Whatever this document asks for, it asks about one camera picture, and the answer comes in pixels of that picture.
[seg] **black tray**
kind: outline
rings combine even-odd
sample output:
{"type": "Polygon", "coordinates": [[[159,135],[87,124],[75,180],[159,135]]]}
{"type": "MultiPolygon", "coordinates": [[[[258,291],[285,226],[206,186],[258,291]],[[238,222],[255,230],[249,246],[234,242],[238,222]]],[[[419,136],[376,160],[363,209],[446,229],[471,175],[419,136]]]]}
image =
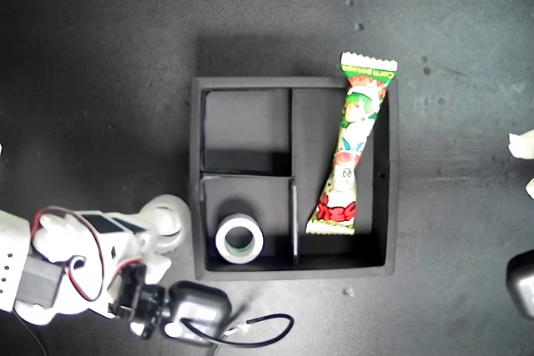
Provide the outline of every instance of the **black tray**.
{"type": "Polygon", "coordinates": [[[356,169],[355,235],[309,235],[328,178],[347,82],[343,78],[195,78],[190,207],[198,279],[388,275],[395,263],[398,192],[394,81],[356,169]],[[264,233],[248,264],[221,258],[214,236],[233,213],[264,233]]]}

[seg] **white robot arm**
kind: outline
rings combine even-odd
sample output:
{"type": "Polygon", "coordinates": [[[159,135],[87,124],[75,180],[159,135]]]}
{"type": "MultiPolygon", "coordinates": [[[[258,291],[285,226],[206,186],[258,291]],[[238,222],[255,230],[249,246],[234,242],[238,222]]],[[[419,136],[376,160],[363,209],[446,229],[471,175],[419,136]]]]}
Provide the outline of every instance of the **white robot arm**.
{"type": "Polygon", "coordinates": [[[178,247],[190,227],[188,206],[171,195],[134,215],[45,208],[32,230],[0,212],[0,249],[7,250],[0,256],[0,309],[36,325],[87,309],[113,318],[108,306],[118,296],[120,270],[142,262],[144,282],[156,284],[171,266],[162,253],[178,247]],[[37,257],[28,256],[31,245],[37,257]]]}
{"type": "Polygon", "coordinates": [[[160,328],[166,338],[198,346],[258,348],[287,335],[293,318],[278,313],[240,325],[285,318],[289,324],[277,337],[226,341],[221,337],[237,330],[224,331],[232,311],[226,293],[187,281],[169,291],[158,285],[171,266],[162,253],[179,246],[190,229],[189,208],[171,195],[155,198],[133,215],[48,207],[31,228],[28,221],[0,211],[0,310],[46,325],[58,313],[90,309],[128,320],[140,338],[160,328]]]}

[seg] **candy bar package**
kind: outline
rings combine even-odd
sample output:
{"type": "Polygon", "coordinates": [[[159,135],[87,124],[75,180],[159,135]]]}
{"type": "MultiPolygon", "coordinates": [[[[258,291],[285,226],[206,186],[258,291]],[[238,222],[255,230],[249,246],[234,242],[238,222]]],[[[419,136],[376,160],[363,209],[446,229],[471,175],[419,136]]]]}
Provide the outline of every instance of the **candy bar package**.
{"type": "Polygon", "coordinates": [[[355,53],[341,55],[341,69],[349,80],[341,116],[332,171],[306,233],[353,235],[356,215],[355,168],[364,151],[397,62],[355,53]]]}

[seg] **wire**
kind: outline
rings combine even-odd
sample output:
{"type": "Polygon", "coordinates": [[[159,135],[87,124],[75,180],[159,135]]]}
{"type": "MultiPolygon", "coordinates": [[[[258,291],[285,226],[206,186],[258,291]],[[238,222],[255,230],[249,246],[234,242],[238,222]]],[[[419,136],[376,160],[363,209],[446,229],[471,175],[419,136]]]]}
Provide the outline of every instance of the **wire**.
{"type": "Polygon", "coordinates": [[[23,327],[32,335],[37,345],[39,345],[39,348],[41,349],[41,353],[43,354],[43,356],[48,356],[47,350],[44,348],[44,345],[39,340],[39,338],[37,338],[37,335],[35,335],[35,333],[33,333],[33,331],[26,325],[26,323],[24,323],[24,320],[18,315],[18,313],[15,310],[13,310],[13,314],[15,314],[15,317],[20,322],[20,324],[22,324],[23,327]]]}
{"type": "Polygon", "coordinates": [[[134,263],[141,263],[141,262],[143,262],[142,258],[126,258],[125,260],[123,260],[122,262],[118,264],[117,268],[115,269],[115,274],[113,275],[112,279],[115,278],[115,276],[118,273],[120,273],[120,271],[126,266],[129,266],[130,264],[134,264],[134,263]]]}
{"type": "Polygon", "coordinates": [[[68,215],[73,216],[76,218],[80,223],[82,223],[91,233],[93,236],[94,242],[97,245],[98,248],[98,258],[100,259],[100,267],[102,272],[102,278],[100,280],[100,289],[98,290],[98,294],[96,297],[91,298],[89,297],[86,292],[82,289],[80,284],[76,281],[76,278],[73,275],[74,270],[74,264],[79,260],[79,257],[74,257],[71,259],[70,263],[67,266],[67,272],[68,272],[68,279],[70,279],[71,284],[74,286],[74,289],[76,289],[76,292],[80,294],[82,298],[84,298],[88,302],[96,302],[98,298],[100,298],[100,295],[102,295],[103,292],[103,282],[105,280],[105,268],[104,268],[104,262],[103,262],[103,252],[102,247],[100,246],[100,241],[98,240],[98,232],[95,229],[95,227],[82,215],[73,212],[72,210],[68,210],[67,208],[60,208],[59,206],[47,206],[46,208],[42,208],[35,214],[35,217],[33,218],[33,226],[31,231],[31,238],[35,236],[37,231],[39,230],[39,224],[41,217],[49,212],[61,212],[68,215]]]}
{"type": "Polygon", "coordinates": [[[253,343],[230,342],[230,341],[226,341],[224,339],[219,339],[219,338],[212,337],[211,335],[203,333],[198,328],[196,328],[193,325],[194,320],[191,319],[191,318],[182,318],[182,319],[180,319],[180,322],[183,325],[185,325],[185,327],[187,327],[192,333],[200,336],[203,339],[206,339],[207,341],[210,341],[211,343],[215,343],[216,345],[227,345],[227,346],[233,346],[235,348],[262,348],[264,346],[268,346],[268,345],[272,345],[273,343],[277,343],[283,337],[285,337],[288,333],[290,333],[291,329],[293,328],[293,324],[295,324],[295,320],[293,319],[293,317],[289,316],[288,314],[278,313],[278,314],[269,314],[267,316],[258,317],[258,318],[252,318],[251,320],[247,320],[246,321],[247,324],[254,324],[254,323],[259,323],[259,322],[265,321],[265,320],[273,320],[273,319],[276,319],[276,318],[285,318],[286,320],[289,321],[288,324],[287,324],[287,327],[285,328],[285,330],[282,331],[278,336],[276,336],[276,337],[274,337],[272,339],[268,339],[268,340],[263,341],[263,342],[253,342],[253,343]]]}

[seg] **roll of tape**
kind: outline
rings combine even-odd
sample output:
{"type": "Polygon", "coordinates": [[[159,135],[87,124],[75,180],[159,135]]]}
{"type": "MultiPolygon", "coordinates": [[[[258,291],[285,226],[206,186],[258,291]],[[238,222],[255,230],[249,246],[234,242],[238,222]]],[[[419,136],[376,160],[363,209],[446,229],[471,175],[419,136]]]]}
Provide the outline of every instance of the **roll of tape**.
{"type": "Polygon", "coordinates": [[[264,235],[259,229],[258,223],[246,214],[232,214],[225,218],[219,225],[215,235],[215,247],[220,255],[230,263],[245,264],[250,263],[258,257],[264,247],[264,235]],[[232,228],[246,228],[252,233],[252,240],[243,248],[234,248],[226,240],[228,232],[232,228]]]}

